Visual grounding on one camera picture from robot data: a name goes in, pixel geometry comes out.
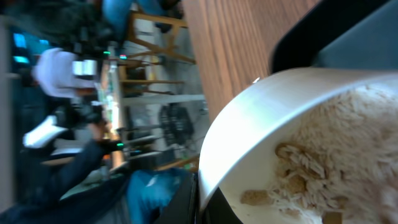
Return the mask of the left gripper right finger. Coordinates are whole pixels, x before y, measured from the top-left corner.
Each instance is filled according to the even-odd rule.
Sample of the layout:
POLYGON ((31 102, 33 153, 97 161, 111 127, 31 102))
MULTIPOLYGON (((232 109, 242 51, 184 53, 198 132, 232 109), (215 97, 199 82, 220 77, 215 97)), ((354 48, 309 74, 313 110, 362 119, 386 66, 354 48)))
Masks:
POLYGON ((202 215, 202 224, 243 224, 217 188, 202 215))

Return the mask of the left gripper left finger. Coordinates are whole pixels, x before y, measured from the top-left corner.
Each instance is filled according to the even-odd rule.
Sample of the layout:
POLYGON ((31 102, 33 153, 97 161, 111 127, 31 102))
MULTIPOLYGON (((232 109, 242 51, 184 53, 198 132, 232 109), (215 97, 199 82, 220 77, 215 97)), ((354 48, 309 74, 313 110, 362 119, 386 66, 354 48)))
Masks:
POLYGON ((195 224, 197 206, 198 174, 189 173, 160 214, 160 224, 195 224))

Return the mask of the white bowl with rice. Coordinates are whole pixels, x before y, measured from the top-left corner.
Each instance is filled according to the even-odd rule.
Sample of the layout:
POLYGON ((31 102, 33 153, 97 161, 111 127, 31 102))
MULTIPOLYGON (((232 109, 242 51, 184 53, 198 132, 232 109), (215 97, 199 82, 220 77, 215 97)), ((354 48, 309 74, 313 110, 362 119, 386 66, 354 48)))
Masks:
POLYGON ((277 210, 242 204, 240 196, 269 183, 275 147, 288 136, 293 119, 352 88, 396 80, 395 71, 309 67, 276 73, 244 90, 219 113, 201 147, 201 220, 219 188, 242 223, 287 223, 277 210))

